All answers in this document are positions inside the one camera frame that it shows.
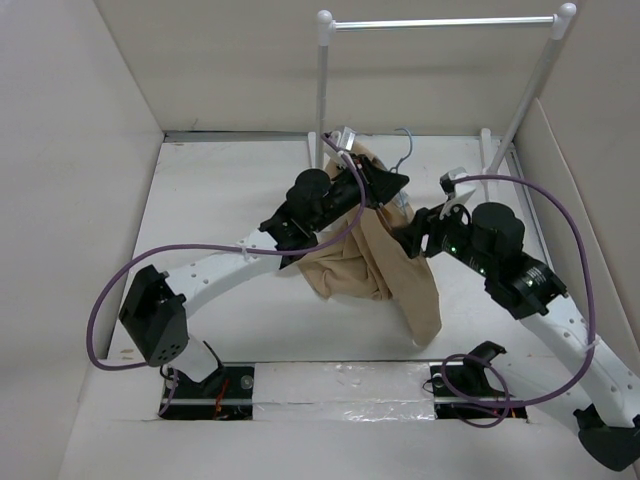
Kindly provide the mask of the beige t shirt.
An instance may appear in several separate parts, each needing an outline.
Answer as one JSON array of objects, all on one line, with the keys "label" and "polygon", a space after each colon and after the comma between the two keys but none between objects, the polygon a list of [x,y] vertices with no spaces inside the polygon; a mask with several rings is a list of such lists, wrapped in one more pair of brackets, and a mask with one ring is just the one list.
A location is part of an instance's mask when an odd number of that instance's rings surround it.
[{"label": "beige t shirt", "polygon": [[415,344],[425,347],[442,328],[435,278],[422,257],[410,259],[389,230],[406,226],[414,216],[410,206],[390,202],[381,212],[365,209],[360,218],[351,209],[324,236],[338,242],[310,253],[297,266],[322,298],[337,295],[375,301],[395,300]]}]

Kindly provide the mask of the blue wire hanger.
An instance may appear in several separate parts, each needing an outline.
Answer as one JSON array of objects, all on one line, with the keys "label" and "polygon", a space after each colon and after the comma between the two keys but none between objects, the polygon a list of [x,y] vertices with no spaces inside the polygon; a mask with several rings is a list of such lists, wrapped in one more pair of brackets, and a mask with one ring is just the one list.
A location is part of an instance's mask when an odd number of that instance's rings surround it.
[{"label": "blue wire hanger", "polygon": [[[404,127],[404,126],[398,127],[395,129],[395,132],[404,133],[408,139],[407,152],[403,154],[391,168],[388,169],[389,172],[398,174],[399,169],[403,165],[403,163],[406,162],[412,156],[412,153],[414,150],[414,140],[413,140],[412,132],[407,127]],[[407,213],[407,206],[409,203],[409,197],[406,194],[404,189],[401,189],[398,192],[398,194],[395,197],[394,203],[400,208],[400,210],[403,213],[403,216],[405,218],[408,218],[409,215]]]}]

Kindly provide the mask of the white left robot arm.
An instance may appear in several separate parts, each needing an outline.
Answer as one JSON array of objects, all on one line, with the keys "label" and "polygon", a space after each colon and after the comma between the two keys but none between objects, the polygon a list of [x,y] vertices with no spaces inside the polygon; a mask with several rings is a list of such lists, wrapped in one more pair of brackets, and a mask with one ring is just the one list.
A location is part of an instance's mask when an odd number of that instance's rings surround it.
[{"label": "white left robot arm", "polygon": [[352,157],[336,176],[307,169],[274,214],[235,246],[167,272],[152,265],[140,269],[119,320],[149,366],[168,366],[196,393],[212,396],[222,387],[223,363],[189,333],[188,319],[236,286],[317,251],[317,233],[349,211],[388,204],[408,182],[364,155]]}]

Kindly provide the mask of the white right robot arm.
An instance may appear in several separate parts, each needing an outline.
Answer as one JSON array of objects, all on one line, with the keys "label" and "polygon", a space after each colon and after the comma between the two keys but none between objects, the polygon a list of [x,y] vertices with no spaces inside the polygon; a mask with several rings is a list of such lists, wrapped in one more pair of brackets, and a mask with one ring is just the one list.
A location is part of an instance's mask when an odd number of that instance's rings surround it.
[{"label": "white right robot arm", "polygon": [[639,378],[588,323],[551,268],[523,250],[525,225],[513,210],[487,202],[473,211],[457,205],[421,208],[392,235],[405,253],[447,253],[484,279],[491,299],[537,336],[572,373],[582,366],[569,424],[601,465],[622,471],[639,459]]}]

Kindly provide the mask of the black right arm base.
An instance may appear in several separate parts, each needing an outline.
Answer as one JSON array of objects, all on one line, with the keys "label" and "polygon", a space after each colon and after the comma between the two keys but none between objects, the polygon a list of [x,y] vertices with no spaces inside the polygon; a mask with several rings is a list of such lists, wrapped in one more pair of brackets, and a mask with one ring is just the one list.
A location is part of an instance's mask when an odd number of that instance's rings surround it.
[{"label": "black right arm base", "polygon": [[[479,397],[483,401],[504,400],[504,392],[491,386],[487,369],[473,359],[456,357],[447,364],[446,373],[450,383],[466,395]],[[505,419],[528,419],[525,408],[480,407],[457,397],[442,380],[441,361],[429,364],[429,376],[422,383],[422,390],[433,396],[437,420],[455,419],[485,428],[502,415]]]}]

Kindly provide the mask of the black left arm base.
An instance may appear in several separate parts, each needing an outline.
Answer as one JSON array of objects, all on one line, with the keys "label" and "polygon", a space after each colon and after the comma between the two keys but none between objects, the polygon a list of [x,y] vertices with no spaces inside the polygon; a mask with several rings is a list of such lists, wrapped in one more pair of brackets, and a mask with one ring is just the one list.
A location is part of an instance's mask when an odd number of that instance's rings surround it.
[{"label": "black left arm base", "polygon": [[207,342],[200,350],[214,359],[216,369],[194,382],[171,365],[160,368],[165,381],[158,417],[163,420],[248,421],[253,419],[253,363],[223,363]]}]

